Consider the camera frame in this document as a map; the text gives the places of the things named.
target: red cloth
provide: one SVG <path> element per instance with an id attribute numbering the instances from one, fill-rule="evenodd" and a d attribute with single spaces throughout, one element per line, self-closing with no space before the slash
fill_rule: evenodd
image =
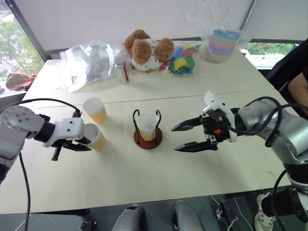
<path id="1" fill-rule="evenodd" d="M 28 76 L 20 73 L 10 73 L 6 80 L 6 88 L 10 90 L 29 90 L 37 76 Z"/>

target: teddy bear ear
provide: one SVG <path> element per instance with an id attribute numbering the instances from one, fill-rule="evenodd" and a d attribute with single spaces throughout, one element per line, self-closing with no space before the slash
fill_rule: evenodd
<path id="1" fill-rule="evenodd" d="M 171 39 L 163 38 L 155 47 L 155 54 L 160 63 L 164 63 L 174 52 L 174 44 Z"/>
<path id="2" fill-rule="evenodd" d="M 131 53 L 133 60 L 136 63 L 142 65 L 150 59 L 152 50 L 150 44 L 147 41 L 137 39 L 134 41 Z"/>
<path id="3" fill-rule="evenodd" d="M 124 45 L 128 52 L 131 54 L 131 48 L 136 39 L 148 39 L 150 36 L 144 32 L 144 30 L 135 30 L 124 42 Z"/>

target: person's arm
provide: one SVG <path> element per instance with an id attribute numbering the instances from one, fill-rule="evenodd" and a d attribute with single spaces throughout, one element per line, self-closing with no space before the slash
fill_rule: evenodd
<path id="1" fill-rule="evenodd" d="M 308 107 L 308 82 L 303 73 L 300 73 L 289 83 L 288 89 L 297 103 Z M 308 116 L 307 110 L 303 109 L 303 112 Z"/>

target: window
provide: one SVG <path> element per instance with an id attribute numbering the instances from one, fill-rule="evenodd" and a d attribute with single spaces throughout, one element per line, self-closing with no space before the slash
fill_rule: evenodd
<path id="1" fill-rule="evenodd" d="M 245 57 L 256 69 L 272 69 L 273 66 L 292 51 L 298 44 L 250 42 Z"/>
<path id="2" fill-rule="evenodd" d="M 37 75 L 43 65 L 44 61 L 14 15 L 4 0 L 0 0 L 0 83 L 5 82 L 10 73 Z"/>

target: floor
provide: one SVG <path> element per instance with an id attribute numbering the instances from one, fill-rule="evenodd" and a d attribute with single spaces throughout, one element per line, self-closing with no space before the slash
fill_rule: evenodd
<path id="1" fill-rule="evenodd" d="M 246 194 L 245 196 L 236 197 L 239 207 L 253 226 L 254 216 L 257 212 L 255 198 L 260 192 Z M 226 196 L 214 196 L 219 202 L 230 200 Z M 207 231 L 226 231 L 227 226 L 217 221 L 216 214 L 212 208 L 216 207 L 216 203 L 209 196 L 184 198 L 200 216 L 201 221 Z M 145 210 L 147 223 L 147 231 L 172 231 L 170 208 L 177 200 L 167 200 L 158 202 L 139 203 Z M 250 228 L 241 217 L 236 204 L 231 200 L 232 208 L 235 215 L 239 218 L 237 221 L 242 231 L 249 231 Z M 91 212 L 97 220 L 97 228 L 99 231 L 110 231 L 119 214 L 128 205 L 116 205 L 109 207 L 91 208 Z M 0 215 L 1 231 L 23 231 L 25 214 L 9 214 Z M 304 223 L 302 223 L 295 215 L 281 217 L 287 231 L 303 231 Z M 29 231 L 78 231 L 82 222 L 81 217 L 74 215 L 51 215 L 51 214 L 31 214 L 29 220 Z M 273 231 L 278 231 L 277 223 L 274 223 Z"/>

